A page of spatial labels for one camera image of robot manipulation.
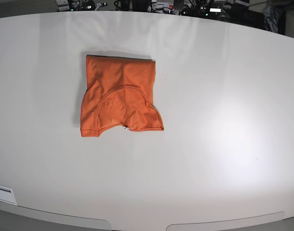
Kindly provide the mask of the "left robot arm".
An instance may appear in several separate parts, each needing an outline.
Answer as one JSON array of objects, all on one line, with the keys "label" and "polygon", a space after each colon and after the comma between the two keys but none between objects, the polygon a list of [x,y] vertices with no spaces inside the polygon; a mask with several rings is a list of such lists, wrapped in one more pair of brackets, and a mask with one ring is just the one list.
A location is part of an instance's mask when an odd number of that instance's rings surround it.
[{"label": "left robot arm", "polygon": [[224,8],[230,9],[235,0],[186,0],[182,16],[216,18],[224,12]]}]

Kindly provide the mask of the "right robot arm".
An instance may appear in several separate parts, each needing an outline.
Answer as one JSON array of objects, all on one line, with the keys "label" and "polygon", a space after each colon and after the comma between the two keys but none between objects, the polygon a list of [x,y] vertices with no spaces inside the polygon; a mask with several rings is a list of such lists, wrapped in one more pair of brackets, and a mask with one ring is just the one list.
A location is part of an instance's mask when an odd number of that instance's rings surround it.
[{"label": "right robot arm", "polygon": [[93,0],[56,0],[55,2],[60,12],[98,11],[107,6],[106,2],[95,3]]}]

